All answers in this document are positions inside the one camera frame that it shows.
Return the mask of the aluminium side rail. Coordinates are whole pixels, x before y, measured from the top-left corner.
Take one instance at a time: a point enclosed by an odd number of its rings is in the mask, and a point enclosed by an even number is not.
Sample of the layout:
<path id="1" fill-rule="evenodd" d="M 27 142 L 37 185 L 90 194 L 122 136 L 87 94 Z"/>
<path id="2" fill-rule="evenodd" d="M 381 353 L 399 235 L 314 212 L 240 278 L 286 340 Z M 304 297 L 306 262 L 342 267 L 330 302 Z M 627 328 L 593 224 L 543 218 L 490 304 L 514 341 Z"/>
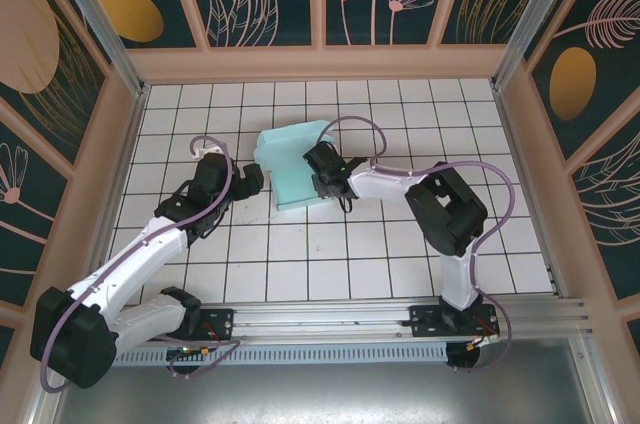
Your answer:
<path id="1" fill-rule="evenodd" d="M 126 122 L 125 132 L 116 154 L 112 176 L 107 187 L 98 220 L 85 259 L 83 271 L 90 274 L 105 263 L 109 250 L 110 236 L 113 231 L 120 199 L 124 192 L 127 172 L 134 152 L 145 105 L 148 101 L 150 86 L 144 84 L 139 95 L 132 103 L 132 109 Z"/>
<path id="2" fill-rule="evenodd" d="M 507 100 L 499 91 L 493 90 L 492 94 L 500 115 L 501 123 L 504 127 L 506 139 L 516 167 L 516 172 L 520 179 L 520 185 L 530 212 L 536 238 L 538 240 L 545 265 L 547 266 L 548 274 L 551 276 L 551 285 L 554 292 L 560 298 L 568 299 L 571 296 L 570 289 L 564 279 L 558 255 L 551 240 L 550 228 L 545 220 L 545 214 L 540 200 L 541 194 L 536 187 L 534 169 L 531 163 L 527 160 L 528 154 L 526 153 L 526 148 L 520 138 L 518 126 L 516 125 L 516 122 L 511 115 L 511 111 L 509 110 Z"/>

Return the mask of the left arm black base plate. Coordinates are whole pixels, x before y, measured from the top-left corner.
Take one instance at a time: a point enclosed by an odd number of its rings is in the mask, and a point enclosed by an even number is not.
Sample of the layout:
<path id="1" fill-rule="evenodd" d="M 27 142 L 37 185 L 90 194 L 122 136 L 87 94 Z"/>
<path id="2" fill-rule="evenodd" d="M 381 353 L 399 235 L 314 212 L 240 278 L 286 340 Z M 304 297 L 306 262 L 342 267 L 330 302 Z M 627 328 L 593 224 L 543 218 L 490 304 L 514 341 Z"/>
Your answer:
<path id="1" fill-rule="evenodd" d="M 213 343 L 230 341 L 233 329 L 234 311 L 232 309 L 202 309 L 190 338 Z"/>

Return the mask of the grey metal sheet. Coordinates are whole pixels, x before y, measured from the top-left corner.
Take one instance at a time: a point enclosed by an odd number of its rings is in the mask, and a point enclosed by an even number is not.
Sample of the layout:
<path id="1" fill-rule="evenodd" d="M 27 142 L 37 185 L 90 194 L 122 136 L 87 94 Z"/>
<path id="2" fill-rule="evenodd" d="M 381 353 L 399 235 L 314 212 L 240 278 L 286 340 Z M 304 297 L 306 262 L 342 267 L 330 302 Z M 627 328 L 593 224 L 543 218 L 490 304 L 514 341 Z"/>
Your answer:
<path id="1" fill-rule="evenodd" d="M 113 369 L 47 396 L 34 424 L 618 424 L 566 340 L 514 343 L 497 367 L 442 363 L 229 365 L 190 382 Z"/>

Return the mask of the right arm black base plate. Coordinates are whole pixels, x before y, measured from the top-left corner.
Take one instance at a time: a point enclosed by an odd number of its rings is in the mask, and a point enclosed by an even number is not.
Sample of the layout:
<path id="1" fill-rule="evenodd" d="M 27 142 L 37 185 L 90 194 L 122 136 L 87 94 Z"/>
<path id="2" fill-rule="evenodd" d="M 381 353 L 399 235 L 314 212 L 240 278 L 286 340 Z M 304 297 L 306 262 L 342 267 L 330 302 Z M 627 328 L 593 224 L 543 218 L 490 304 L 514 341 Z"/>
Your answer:
<path id="1" fill-rule="evenodd" d="M 480 304 L 459 311 L 443 305 L 416 305 L 409 308 L 405 324 L 414 337 L 466 337 L 501 333 L 494 305 Z"/>

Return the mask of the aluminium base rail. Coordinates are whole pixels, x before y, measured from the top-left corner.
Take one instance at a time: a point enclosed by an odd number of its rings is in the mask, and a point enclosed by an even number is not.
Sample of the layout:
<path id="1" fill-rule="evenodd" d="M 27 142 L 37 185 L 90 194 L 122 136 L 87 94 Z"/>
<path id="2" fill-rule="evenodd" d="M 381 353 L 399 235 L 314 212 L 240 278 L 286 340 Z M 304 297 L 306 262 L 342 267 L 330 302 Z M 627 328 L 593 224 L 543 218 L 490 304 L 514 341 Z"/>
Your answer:
<path id="1" fill-rule="evenodd" d="M 555 295 L 499 295 L 515 339 L 587 337 L 594 327 L 584 303 Z M 236 303 L 232 336 L 247 344 L 391 342 L 412 337 L 409 308 L 438 299 L 361 299 Z"/>

